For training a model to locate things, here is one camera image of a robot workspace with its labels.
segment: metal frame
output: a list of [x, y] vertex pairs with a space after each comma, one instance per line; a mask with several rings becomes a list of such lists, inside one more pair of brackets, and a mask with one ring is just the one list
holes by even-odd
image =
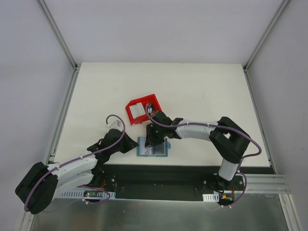
[[[52, 142], [48, 148], [48, 153], [46, 156], [46, 163], [49, 163], [50, 161], [54, 160], [54, 154], [56, 152], [57, 149], [57, 145], [60, 139], [60, 135], [61, 135], [61, 131], [64, 125], [64, 121], [65, 121], [65, 117], [68, 111], [68, 107], [72, 98], [72, 94], [74, 91], [74, 86], [77, 80], [77, 76], [79, 73], [79, 69], [80, 69], [80, 65], [78, 65], [75, 62], [74, 57], [72, 56], [72, 53], [70, 52], [45, 0], [36, 0], [40, 6], [40, 8], [42, 9], [42, 12], [44, 13], [44, 16], [46, 17], [46, 20], [48, 21], [51, 30], [53, 31], [57, 41], [59, 42], [59, 45], [61, 47], [61, 49], [63, 50], [63, 52], [65, 53], [68, 61], [70, 62], [72, 68], [74, 69], [74, 73], [73, 76], [71, 78], [71, 82], [68, 86], [67, 89], [67, 93], [66, 93], [66, 97], [62, 106], [62, 110], [60, 113], [60, 116], [57, 120], [57, 125], [54, 131], [54, 136], [52, 138]], [[268, 144], [266, 142], [266, 138], [264, 135], [264, 131], [263, 131], [263, 127], [262, 127], [262, 123], [260, 120], [260, 116], [258, 113], [258, 108], [257, 108], [257, 104], [255, 101], [255, 97], [249, 82], [249, 78], [247, 76], [247, 70], [250, 68], [251, 64], [253, 63], [255, 57], [257, 56], [258, 52], [260, 51], [260, 49], [263, 47], [263, 45], [265, 44], [267, 38], [269, 37], [269, 35], [271, 34], [273, 28], [275, 27], [275, 25], [277, 24], [278, 20], [280, 19], [280, 17], [282, 16], [282, 14], [285, 12], [287, 6], [290, 4], [291, 0], [283, 0], [279, 6], [279, 8], [277, 9], [276, 13], [274, 14], [273, 18], [271, 19], [269, 25], [267, 26], [265, 32], [263, 33], [262, 37], [260, 38], [258, 44], [256, 45], [252, 55], [250, 56], [247, 64], [244, 66], [244, 73], [245, 73], [245, 77], [246, 77], [246, 81], [247, 81], [247, 85], [251, 94], [251, 98], [252, 98], [252, 102], [255, 108], [255, 112], [256, 112], [256, 116], [258, 119], [258, 123], [259, 123], [259, 127], [262, 133], [262, 139], [264, 141], [265, 144], [265, 148], [268, 154], [269, 153], [269, 149], [268, 149]], [[301, 230], [301, 226], [299, 223], [299, 219], [298, 219], [298, 215], [296, 213], [295, 207], [294, 207], [294, 203], [293, 203], [293, 199], [292, 199], [292, 195], [290, 194], [290, 189], [288, 186], [288, 183], [286, 181], [285, 176], [283, 175], [261, 175], [261, 174], [247, 174], [247, 193], [275, 193], [275, 194], [279, 194], [281, 203], [282, 203], [282, 208], [283, 208], [283, 212], [285, 214], [285, 218], [287, 220], [287, 224], [288, 224], [288, 228], [291, 231], [297, 231], [297, 230]], [[33, 221], [34, 216], [30, 213], [26, 213], [26, 212], [22, 212], [20, 219], [19, 219], [19, 223], [17, 225], [17, 230], [20, 231], [28, 231], [31, 228], [31, 223]]]

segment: gray panel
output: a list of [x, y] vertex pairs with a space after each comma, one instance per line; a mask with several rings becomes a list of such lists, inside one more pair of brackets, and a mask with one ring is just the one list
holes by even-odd
[[308, 1], [291, 1], [248, 76], [270, 153], [308, 227]]
[[[56, 199], [46, 210], [70, 200]], [[32, 231], [286, 231], [278, 195], [246, 194], [221, 209], [216, 203], [110, 200], [100, 205], [76, 202], [55, 213], [40, 213]]]
[[47, 0], [80, 62], [246, 64], [282, 0]]
[[14, 190], [46, 157], [73, 70], [35, 0], [0, 1], [0, 31], [0, 230], [13, 231]]

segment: gray floor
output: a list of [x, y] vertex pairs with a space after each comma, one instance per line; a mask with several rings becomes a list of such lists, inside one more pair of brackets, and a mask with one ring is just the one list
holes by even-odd
[[[71, 200], [56, 199], [46, 210]], [[278, 195], [246, 194], [237, 205], [110, 200], [101, 205], [76, 202], [35, 217], [32, 231], [287, 231]]]

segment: white wall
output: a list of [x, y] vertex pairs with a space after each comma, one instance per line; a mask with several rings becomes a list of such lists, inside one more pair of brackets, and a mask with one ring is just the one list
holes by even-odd
[[308, 229], [308, 1], [294, 0], [248, 76], [278, 172]]
[[46, 155], [73, 71], [35, 0], [0, 1], [0, 31], [0, 231], [13, 231], [14, 190]]
[[46, 0], [78, 63], [245, 64], [282, 0]]

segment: red tray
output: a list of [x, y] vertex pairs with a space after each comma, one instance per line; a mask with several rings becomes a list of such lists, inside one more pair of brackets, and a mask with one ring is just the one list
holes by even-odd
[[155, 94], [151, 94], [151, 95], [141, 97], [139, 99], [131, 100], [127, 104], [127, 106], [125, 107], [131, 125], [142, 124], [144, 121], [149, 120], [149, 117], [146, 114], [139, 116], [139, 117], [136, 117], [135, 119], [133, 118], [133, 115], [132, 115], [129, 107], [132, 106], [132, 105], [136, 105], [138, 103], [142, 103], [144, 110], [145, 110], [145, 106], [146, 106], [147, 103], [151, 103], [152, 106], [155, 108], [155, 111], [161, 111], [162, 110], [159, 103], [158, 103], [158, 100], [157, 100]]

